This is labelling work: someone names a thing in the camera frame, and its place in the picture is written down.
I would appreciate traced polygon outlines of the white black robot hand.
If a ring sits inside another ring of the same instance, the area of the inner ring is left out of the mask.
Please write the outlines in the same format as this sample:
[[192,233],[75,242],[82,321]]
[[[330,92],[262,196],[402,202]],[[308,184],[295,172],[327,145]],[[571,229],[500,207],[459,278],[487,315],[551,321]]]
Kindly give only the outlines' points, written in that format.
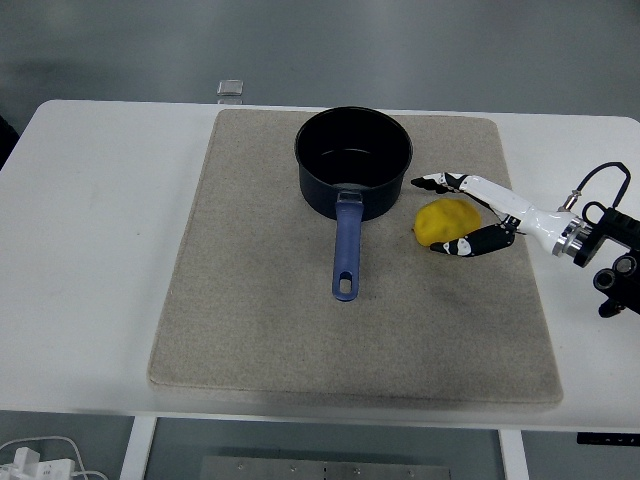
[[460,257],[475,257],[511,246],[518,234],[535,238],[554,255],[575,256],[590,228],[586,222],[565,210],[538,209],[513,191],[475,175],[435,173],[417,177],[411,184],[438,194],[463,193],[490,209],[498,222],[446,243],[436,243],[433,251]]

